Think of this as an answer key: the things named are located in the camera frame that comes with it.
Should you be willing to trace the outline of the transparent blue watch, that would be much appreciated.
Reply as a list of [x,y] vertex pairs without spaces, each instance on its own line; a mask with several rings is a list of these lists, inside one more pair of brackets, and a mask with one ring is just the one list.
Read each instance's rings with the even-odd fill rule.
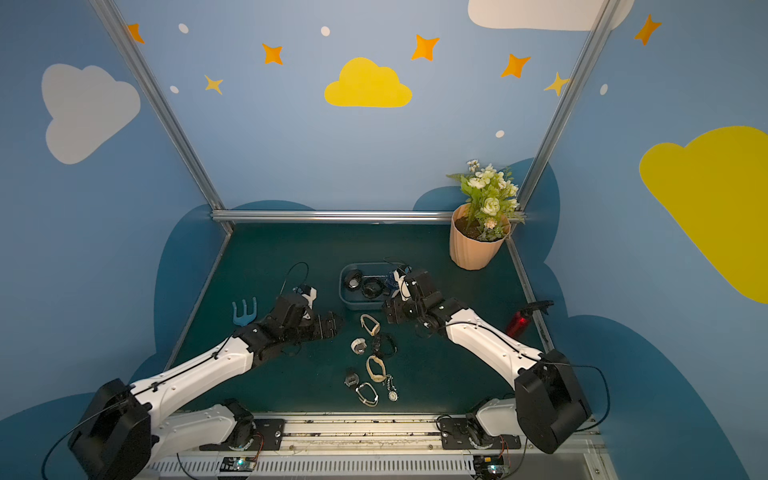
[[412,271],[410,266],[399,266],[394,268],[386,277],[386,285],[392,290],[398,290],[404,277]]

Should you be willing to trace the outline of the black wide band watch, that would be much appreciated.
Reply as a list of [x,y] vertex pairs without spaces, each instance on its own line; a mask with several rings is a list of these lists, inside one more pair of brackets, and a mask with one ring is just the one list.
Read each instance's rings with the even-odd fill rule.
[[386,283],[376,276],[368,276],[363,278],[361,285],[362,295],[369,300],[375,300],[387,291]]

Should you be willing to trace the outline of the black band smartwatch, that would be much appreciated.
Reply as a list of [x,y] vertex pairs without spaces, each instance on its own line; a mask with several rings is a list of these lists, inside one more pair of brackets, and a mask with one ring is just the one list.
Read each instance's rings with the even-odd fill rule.
[[363,273],[360,269],[349,270],[343,278],[344,288],[348,291],[359,290],[361,288],[362,282]]

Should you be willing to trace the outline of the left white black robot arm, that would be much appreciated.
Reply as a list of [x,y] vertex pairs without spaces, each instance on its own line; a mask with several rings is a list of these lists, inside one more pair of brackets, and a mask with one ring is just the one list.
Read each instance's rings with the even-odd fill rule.
[[103,384],[67,446],[90,479],[132,479],[155,457],[211,444],[201,426],[166,425],[181,407],[229,379],[258,368],[289,346],[336,337],[342,316],[314,311],[314,291],[277,298],[261,320],[235,329],[202,354],[160,374]]

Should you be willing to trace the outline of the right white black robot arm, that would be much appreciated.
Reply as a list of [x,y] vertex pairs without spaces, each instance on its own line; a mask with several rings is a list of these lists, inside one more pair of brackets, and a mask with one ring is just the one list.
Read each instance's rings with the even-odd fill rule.
[[446,337],[497,372],[511,399],[490,399],[470,419],[481,436],[520,434],[546,454],[555,453],[592,416],[592,409],[561,352],[529,347],[483,320],[466,303],[446,298],[423,270],[394,272],[396,287],[384,301],[391,323],[413,320]]

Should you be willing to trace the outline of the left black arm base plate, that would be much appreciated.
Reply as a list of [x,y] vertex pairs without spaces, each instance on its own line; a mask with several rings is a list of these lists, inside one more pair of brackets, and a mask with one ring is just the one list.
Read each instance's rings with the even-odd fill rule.
[[200,451],[277,451],[285,429],[281,418],[257,418],[240,421],[226,439],[218,444],[205,444]]

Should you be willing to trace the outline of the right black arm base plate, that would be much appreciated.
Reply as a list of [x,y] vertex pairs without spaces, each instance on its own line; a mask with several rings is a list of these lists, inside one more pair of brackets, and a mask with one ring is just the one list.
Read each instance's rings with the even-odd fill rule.
[[439,416],[435,421],[444,450],[519,450],[518,435],[491,436],[480,424],[463,417]]

